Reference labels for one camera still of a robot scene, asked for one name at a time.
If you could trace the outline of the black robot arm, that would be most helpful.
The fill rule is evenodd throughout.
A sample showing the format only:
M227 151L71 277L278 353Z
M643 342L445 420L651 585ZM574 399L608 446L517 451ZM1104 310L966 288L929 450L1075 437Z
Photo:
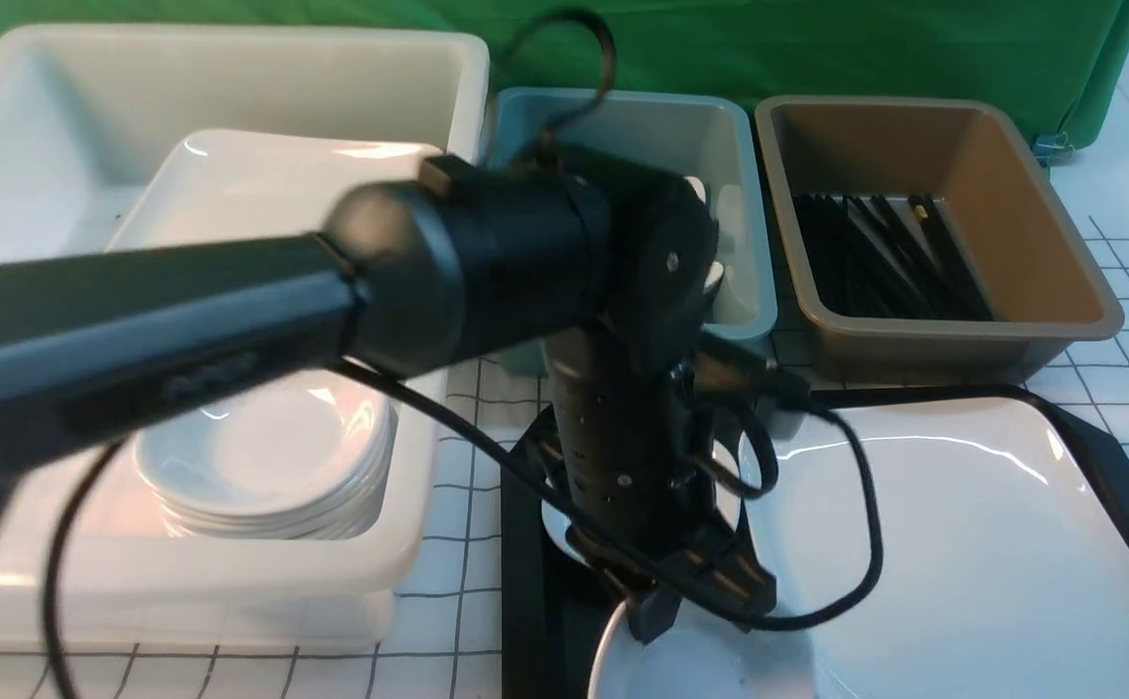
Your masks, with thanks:
M33 469L301 370L408 381L574 327L693 353L718 224L680 174L589 150L443 154L318 230L0 264L0 519Z

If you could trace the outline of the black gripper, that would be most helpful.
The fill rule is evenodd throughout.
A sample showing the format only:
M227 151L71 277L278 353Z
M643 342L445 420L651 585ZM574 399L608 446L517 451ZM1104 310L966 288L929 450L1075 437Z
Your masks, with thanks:
M742 615L769 615L778 602L746 524L716 505L714 418L737 403L697 388L697 353L710 338L704 327L620 335L584 324L545 341L564 491L592 521L570 525L570 545L590 565L625 565L621 547L681 561L681 579L697 588L681 596L644 577L622 584L623 624L641 645L669 632L682 598Z

